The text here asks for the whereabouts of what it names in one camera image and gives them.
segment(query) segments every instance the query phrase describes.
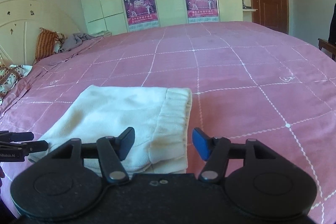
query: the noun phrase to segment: pillow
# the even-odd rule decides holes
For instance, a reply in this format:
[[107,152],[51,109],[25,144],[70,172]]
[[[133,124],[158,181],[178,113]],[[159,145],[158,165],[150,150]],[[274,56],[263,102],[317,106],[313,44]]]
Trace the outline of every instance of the pillow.
[[27,76],[31,69],[32,66],[25,65],[10,65],[9,67],[0,65],[0,105],[8,91],[10,91],[21,78]]
[[35,62],[39,62],[41,59],[53,55],[54,46],[58,39],[56,32],[44,28],[40,29],[41,33],[39,34],[36,43]]

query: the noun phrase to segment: bedding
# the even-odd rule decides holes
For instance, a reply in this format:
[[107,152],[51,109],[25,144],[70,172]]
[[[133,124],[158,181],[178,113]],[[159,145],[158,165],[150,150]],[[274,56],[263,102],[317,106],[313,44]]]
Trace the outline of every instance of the bedding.
[[57,53],[70,51],[83,43],[85,40],[90,40],[95,37],[87,33],[74,33],[64,40],[62,47],[57,51]]
[[31,71],[32,66],[26,65],[0,65],[0,105],[7,95],[8,91],[14,88],[16,83],[26,77]]
[[[310,217],[336,220],[336,65],[299,39],[248,22],[156,28],[83,42],[41,60],[26,78],[0,107],[0,130],[35,139],[90,85],[190,88],[188,172],[204,166],[193,128],[236,143],[256,138],[313,177]],[[10,183],[29,165],[1,163],[1,198],[14,213]],[[228,172],[241,166],[232,160]]]

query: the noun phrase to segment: decorative item on shelf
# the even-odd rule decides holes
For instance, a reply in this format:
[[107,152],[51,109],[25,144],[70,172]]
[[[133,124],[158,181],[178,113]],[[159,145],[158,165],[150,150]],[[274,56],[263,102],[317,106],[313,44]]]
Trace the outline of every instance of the decorative item on shelf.
[[244,0],[242,0],[242,2],[243,2],[243,9],[246,9],[246,5],[245,5]]

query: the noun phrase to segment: white towel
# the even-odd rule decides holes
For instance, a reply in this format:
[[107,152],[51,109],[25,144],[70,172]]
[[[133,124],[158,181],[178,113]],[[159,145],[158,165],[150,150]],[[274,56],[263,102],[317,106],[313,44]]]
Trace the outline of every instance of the white towel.
[[[187,168],[187,128],[192,105],[190,89],[89,86],[40,140],[49,150],[30,154],[37,162],[71,138],[95,143],[104,136],[119,136],[135,129],[135,143],[122,162],[133,173],[172,173]],[[85,167],[101,175],[98,160]]]

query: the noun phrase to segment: bed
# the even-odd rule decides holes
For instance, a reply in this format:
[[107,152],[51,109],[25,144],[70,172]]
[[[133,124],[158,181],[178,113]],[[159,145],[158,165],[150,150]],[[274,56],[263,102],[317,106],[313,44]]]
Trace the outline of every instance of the bed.
[[[336,220],[336,64],[299,39],[248,22],[177,25],[90,40],[34,65],[0,107],[0,128],[40,138],[90,85],[188,87],[188,172],[204,163],[193,128],[245,143],[257,138],[310,174],[317,223]],[[1,163],[1,198],[30,164]],[[231,161],[228,172],[242,166]]]
[[66,35],[79,32],[73,20],[51,3],[38,0],[1,2],[1,62],[6,65],[32,65],[40,27]]

